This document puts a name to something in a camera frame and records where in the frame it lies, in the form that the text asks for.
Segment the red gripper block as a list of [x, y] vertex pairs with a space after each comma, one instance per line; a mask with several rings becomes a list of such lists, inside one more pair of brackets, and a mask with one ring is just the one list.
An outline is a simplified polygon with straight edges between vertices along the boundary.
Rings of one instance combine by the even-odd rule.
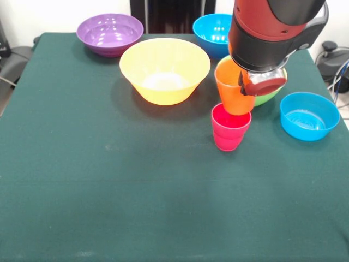
[[264, 96], [270, 94], [287, 82], [285, 68], [278, 68], [265, 73], [253, 73], [241, 70], [238, 85], [244, 96]]

